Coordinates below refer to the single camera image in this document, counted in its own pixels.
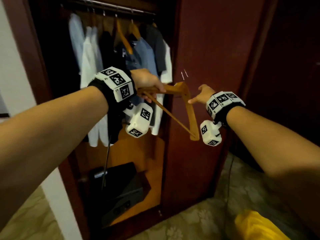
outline yellow fabric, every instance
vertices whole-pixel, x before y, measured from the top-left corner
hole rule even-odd
[[[270,220],[256,211],[245,210],[234,222],[238,237],[242,240],[290,240]]]

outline hand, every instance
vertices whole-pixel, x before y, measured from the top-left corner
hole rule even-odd
[[[202,84],[198,89],[201,90],[200,94],[190,99],[188,101],[189,104],[194,104],[196,102],[206,104],[209,98],[215,93],[215,90],[213,90],[206,84]]]
[[[158,79],[158,77],[152,75],[148,69],[137,69],[131,70],[130,72],[136,89],[155,86],[161,92],[166,92],[162,82]],[[151,99],[148,98],[146,95],[142,95],[141,97],[144,98],[147,102],[151,103]]]

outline wooden wardrobe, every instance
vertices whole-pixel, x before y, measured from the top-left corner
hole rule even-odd
[[[3,0],[38,104],[64,95],[76,70],[69,62],[73,56],[66,45],[70,10],[63,1]],[[182,81],[181,72],[186,70],[192,96],[201,84],[243,95],[240,86],[245,87],[246,76],[256,68],[277,4],[277,0],[99,1],[157,14],[154,21],[171,48],[173,83]],[[164,105],[188,124],[181,97],[167,96]],[[198,126],[210,119],[204,105],[195,104],[194,111]],[[104,165],[107,149],[86,142],[78,145],[59,170],[83,239],[127,239],[213,197],[231,139],[231,132],[222,129],[221,134],[223,142],[217,147],[205,145],[202,139],[191,141],[165,113],[158,136],[134,139],[122,130],[110,148],[108,167],[134,162],[138,171],[146,173],[151,191],[103,229],[96,229],[89,217],[87,178],[90,170]]]

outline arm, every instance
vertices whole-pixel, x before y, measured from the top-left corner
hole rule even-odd
[[[131,74],[137,88],[155,85],[163,90],[146,70]],[[88,87],[0,124],[0,230],[107,112],[100,90]]]
[[[199,89],[190,103],[205,104],[215,93],[207,85]],[[264,172],[279,183],[291,207],[320,235],[320,147],[243,107],[231,109],[226,120]]]

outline wardrobe door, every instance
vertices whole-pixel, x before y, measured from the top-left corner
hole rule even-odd
[[[216,91],[238,92],[257,32],[265,0],[181,0],[174,82],[185,82],[192,96],[201,84]],[[195,104],[198,126],[210,117],[205,106]],[[172,113],[185,125],[188,117],[183,100],[173,99]],[[226,131],[216,147],[191,141],[171,121],[162,193],[164,210],[178,212],[213,195],[226,156]]]

